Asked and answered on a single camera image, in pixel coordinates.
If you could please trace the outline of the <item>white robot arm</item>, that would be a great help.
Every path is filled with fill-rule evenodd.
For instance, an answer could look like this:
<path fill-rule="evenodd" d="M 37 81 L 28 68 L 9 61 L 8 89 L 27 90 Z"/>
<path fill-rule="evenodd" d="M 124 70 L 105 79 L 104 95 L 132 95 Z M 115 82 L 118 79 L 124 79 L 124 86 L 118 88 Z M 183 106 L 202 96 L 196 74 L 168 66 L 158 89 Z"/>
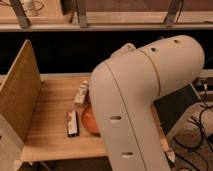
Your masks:
<path fill-rule="evenodd" d="M 204 51 L 179 35 L 112 56 L 91 74 L 89 93 L 113 171 L 171 171 L 151 105 L 190 84 Z"/>

